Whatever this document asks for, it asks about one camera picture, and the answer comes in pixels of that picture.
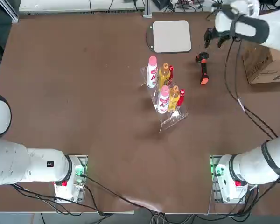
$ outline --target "orange scanner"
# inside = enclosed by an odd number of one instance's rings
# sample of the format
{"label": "orange scanner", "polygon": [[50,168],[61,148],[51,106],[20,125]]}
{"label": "orange scanner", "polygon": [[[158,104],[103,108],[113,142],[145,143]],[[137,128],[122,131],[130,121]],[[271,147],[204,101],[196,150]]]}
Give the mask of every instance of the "orange scanner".
{"label": "orange scanner", "polygon": [[207,75],[207,70],[206,70],[206,62],[208,58],[209,58],[209,54],[206,52],[199,53],[196,56],[196,62],[200,63],[201,65],[201,79],[200,79],[201,85],[205,85],[209,81],[209,76]]}

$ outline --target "table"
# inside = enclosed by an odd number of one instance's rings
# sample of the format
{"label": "table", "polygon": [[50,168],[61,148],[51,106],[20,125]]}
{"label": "table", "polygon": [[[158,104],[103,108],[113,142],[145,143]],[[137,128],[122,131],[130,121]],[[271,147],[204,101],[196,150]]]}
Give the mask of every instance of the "table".
{"label": "table", "polygon": [[[0,71],[0,94],[10,103],[13,122],[4,137],[33,148],[87,154],[88,175],[124,197],[170,213],[207,213],[211,192],[210,155],[248,151],[267,140],[228,95],[224,61],[230,43],[208,48],[210,81],[199,84],[195,56],[213,23],[207,13],[42,15],[13,24]],[[152,53],[145,31],[153,21],[187,20],[192,50],[158,55],[175,67],[185,89],[189,116],[159,133],[158,117],[140,75]],[[231,51],[232,84],[237,47]],[[238,91],[242,101],[280,134],[280,83],[249,85],[242,62]],[[103,211],[133,210],[89,182]],[[25,187],[53,193],[51,183]],[[91,198],[86,193],[86,204]],[[70,211],[90,211],[68,205]],[[230,206],[211,204],[210,211]],[[52,211],[10,186],[0,186],[0,211]],[[280,215],[280,186],[256,206],[257,214]]]}

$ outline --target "white bottle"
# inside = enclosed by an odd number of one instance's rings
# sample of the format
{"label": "white bottle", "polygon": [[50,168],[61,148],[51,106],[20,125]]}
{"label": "white bottle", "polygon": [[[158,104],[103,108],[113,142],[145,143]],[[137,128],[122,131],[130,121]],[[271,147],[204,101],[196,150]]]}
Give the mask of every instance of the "white bottle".
{"label": "white bottle", "polygon": [[169,105],[169,87],[167,85],[162,86],[159,98],[157,111],[159,113],[166,113]]}
{"label": "white bottle", "polygon": [[149,88],[154,88],[157,85],[157,58],[151,56],[149,58],[147,72],[146,72],[146,84]]}

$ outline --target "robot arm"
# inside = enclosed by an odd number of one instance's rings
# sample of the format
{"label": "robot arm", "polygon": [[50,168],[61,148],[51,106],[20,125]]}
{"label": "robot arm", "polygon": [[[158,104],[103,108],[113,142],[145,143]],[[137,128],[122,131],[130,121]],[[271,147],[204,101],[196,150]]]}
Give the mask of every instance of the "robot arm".
{"label": "robot arm", "polygon": [[[205,47],[211,39],[220,38],[220,47],[225,40],[233,37],[280,51],[280,10],[258,15],[255,10],[252,10],[255,13],[250,13],[249,5],[244,3],[237,0],[222,6],[216,15],[215,27],[205,33]],[[243,154],[222,156],[215,174],[223,202],[238,203],[246,194],[248,184],[266,184],[279,179],[280,137]]]}
{"label": "robot arm", "polygon": [[206,47],[214,38],[220,38],[220,47],[230,36],[280,51],[280,10],[259,15],[259,3],[251,7],[244,0],[222,5],[215,27],[205,33]]}
{"label": "robot arm", "polygon": [[[0,138],[8,131],[11,117],[9,104],[0,95]],[[80,174],[85,174],[85,170],[77,156],[64,155],[54,149],[26,148],[0,140],[0,185],[54,182],[57,197],[77,202],[84,197],[85,179]]]}

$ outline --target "floor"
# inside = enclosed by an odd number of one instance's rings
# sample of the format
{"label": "floor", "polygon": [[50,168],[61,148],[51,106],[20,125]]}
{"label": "floor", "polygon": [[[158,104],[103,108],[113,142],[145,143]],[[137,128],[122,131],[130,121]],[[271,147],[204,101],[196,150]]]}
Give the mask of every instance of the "floor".
{"label": "floor", "polygon": [[[182,222],[187,215],[168,215],[167,219],[169,222]],[[207,218],[212,219],[218,216],[208,216]],[[96,213],[82,214],[78,217],[58,215],[55,213],[43,213],[45,224],[92,224],[96,223],[101,217]],[[135,214],[114,214],[108,219],[101,222],[101,224],[149,224],[151,214],[145,210],[138,210]],[[208,221],[203,221],[197,217],[194,219],[194,224],[207,224]],[[234,223],[231,218],[212,222],[214,224],[229,224]],[[280,216],[250,216],[245,224],[280,224]],[[0,224],[43,224],[40,213],[0,213]]]}

